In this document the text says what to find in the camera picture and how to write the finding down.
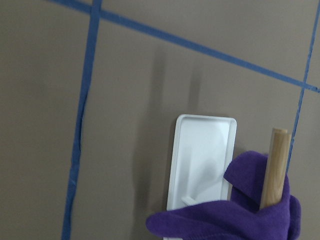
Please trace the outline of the thin blue tape line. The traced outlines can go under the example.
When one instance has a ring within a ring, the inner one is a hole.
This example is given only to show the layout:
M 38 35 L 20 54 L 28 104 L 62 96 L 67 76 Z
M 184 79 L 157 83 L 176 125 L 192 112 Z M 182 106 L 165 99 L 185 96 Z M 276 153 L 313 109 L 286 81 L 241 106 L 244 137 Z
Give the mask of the thin blue tape line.
M 317 33 L 318 24 L 319 24 L 319 18 L 320 18 L 320 1 L 318 1 L 318 3 L 317 3 L 315 18 L 314 18 L 314 23 L 313 23 L 313 28 L 312 28 L 312 34 L 311 34 L 311 39 L 310 39 L 310 44 L 309 44 L 309 49 L 308 49 L 308 55 L 307 55 L 307 60 L 306 60 L 305 68 L 304 68 L 304 75 L 303 75 L 303 79 L 302 79 L 302 86 L 300 87 L 300 94 L 299 94 L 298 105 L 297 105 L 296 115 L 295 115 L 295 119 L 294 119 L 293 129 L 292 129 L 292 136 L 291 136 L 291 140 L 290 140 L 288 159 L 287 159 L 287 164 L 286 164 L 286 173 L 288 173 L 289 169 L 290 169 L 290 163 L 291 163 L 291 159 L 292 159 L 293 148 L 295 145 L 295 139 L 296 139 L 297 129 L 298 129 L 298 125 L 299 125 L 304 94 L 305 94 L 306 90 L 311 90 L 311 91 L 313 90 L 313 88 L 308 87 L 307 84 L 308 84 L 308 77 L 309 77 L 310 64 L 311 64 L 311 60 L 312 60 L 314 44 L 316 41 L 316 33 Z

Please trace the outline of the crossing blue tape strip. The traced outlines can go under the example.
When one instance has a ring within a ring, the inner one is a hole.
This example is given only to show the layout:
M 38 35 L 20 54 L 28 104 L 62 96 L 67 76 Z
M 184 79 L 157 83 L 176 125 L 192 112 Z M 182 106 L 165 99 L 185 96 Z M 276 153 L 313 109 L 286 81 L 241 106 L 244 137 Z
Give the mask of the crossing blue tape strip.
M 75 121 L 74 138 L 71 153 L 71 165 L 67 184 L 61 239 L 69 240 L 72 233 L 72 212 L 76 197 L 78 177 L 80 171 L 82 124 L 88 93 L 92 82 L 92 72 L 95 60 L 96 44 L 100 24 L 101 0 L 94 0 L 90 7 L 90 18 L 82 69 L 81 86 L 79 92 L 78 108 Z

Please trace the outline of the wooden rack rod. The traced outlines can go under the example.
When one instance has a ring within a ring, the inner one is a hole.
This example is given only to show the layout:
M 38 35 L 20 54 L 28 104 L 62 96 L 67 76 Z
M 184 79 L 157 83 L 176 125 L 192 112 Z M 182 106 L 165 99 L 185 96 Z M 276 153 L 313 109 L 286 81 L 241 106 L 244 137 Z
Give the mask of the wooden rack rod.
M 282 199 L 291 137 L 287 129 L 272 129 L 260 209 L 276 205 Z

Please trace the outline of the long blue tape strip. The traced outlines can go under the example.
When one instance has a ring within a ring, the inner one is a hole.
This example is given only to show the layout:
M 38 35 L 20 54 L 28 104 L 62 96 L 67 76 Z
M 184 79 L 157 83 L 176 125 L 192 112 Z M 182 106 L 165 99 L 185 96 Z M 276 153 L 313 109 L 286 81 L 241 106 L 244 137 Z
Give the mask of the long blue tape strip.
M 298 79 L 286 76 L 284 74 L 275 72 L 273 70 L 267 69 L 265 67 L 259 66 L 249 61 L 240 59 L 238 57 L 223 53 L 219 50 L 210 48 L 208 46 L 196 43 L 194 41 L 171 34 L 169 32 L 135 21 L 133 19 L 129 19 L 125 16 L 116 14 L 114 12 L 102 9 L 98 15 L 100 18 L 102 18 L 105 21 L 111 22 L 116 25 L 120 25 L 130 30 L 137 31 L 139 33 L 149 35 L 151 37 L 154 37 L 154 38 L 163 40 L 165 42 L 169 42 L 171 44 L 186 48 L 188 50 L 192 50 L 197 53 L 201 53 L 206 56 L 210 56 L 212 58 L 239 66 L 241 68 L 259 73 L 261 75 L 271 77 L 273 79 L 286 82 L 288 84 L 291 84 L 300 88 L 304 88 L 306 90 L 315 92 L 317 94 L 320 92 L 319 87 L 311 85 L 309 83 L 304 83 L 302 80 L 298 80 Z

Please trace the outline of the white rack base tray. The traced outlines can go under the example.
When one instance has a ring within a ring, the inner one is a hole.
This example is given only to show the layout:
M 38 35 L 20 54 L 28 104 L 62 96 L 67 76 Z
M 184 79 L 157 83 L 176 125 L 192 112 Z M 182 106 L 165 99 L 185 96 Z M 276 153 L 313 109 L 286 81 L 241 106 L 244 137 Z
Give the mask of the white rack base tray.
M 233 159 L 237 121 L 181 114 L 175 124 L 166 209 L 227 200 L 224 173 Z

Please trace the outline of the purple microfibre towel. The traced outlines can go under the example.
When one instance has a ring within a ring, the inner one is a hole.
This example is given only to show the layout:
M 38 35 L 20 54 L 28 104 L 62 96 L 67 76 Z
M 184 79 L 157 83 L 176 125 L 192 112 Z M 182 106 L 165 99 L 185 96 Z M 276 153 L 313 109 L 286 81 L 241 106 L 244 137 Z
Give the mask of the purple microfibre towel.
M 160 238 L 182 240 L 297 240 L 301 205 L 284 180 L 281 202 L 260 209 L 267 156 L 247 151 L 224 173 L 232 185 L 229 200 L 204 202 L 147 218 L 146 228 Z

